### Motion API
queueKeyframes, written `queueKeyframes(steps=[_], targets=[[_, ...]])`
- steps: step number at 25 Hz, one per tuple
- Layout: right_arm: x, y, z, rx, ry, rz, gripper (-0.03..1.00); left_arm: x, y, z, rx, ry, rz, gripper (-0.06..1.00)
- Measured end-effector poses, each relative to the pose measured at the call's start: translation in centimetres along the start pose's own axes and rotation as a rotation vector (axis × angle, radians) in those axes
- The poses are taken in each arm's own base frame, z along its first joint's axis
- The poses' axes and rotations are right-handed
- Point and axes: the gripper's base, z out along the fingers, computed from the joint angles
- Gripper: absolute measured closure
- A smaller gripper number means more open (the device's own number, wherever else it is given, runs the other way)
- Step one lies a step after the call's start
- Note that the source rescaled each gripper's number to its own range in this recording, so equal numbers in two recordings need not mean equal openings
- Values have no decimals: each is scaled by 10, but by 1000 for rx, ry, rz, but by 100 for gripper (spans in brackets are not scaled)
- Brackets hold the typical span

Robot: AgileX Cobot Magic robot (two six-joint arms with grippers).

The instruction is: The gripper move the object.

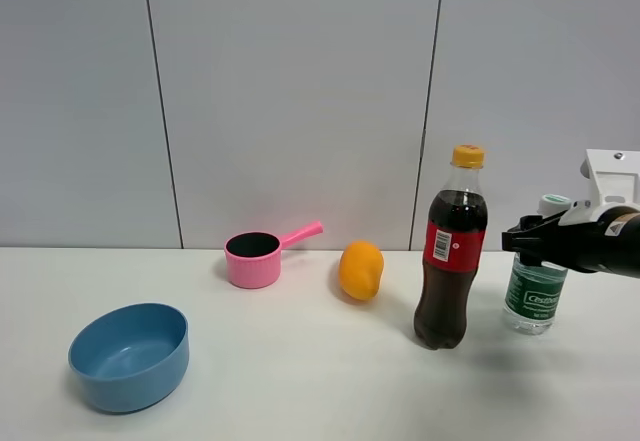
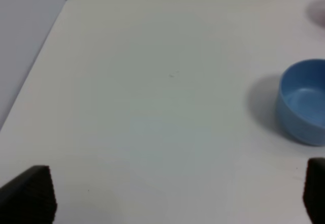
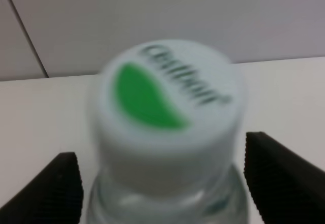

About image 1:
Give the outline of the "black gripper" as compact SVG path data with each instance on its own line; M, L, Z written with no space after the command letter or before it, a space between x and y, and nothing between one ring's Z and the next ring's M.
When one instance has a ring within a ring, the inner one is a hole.
M544 262L571 270L639 278L639 212L614 207L595 222L565 225L561 214L526 215L501 234L501 249L526 266Z

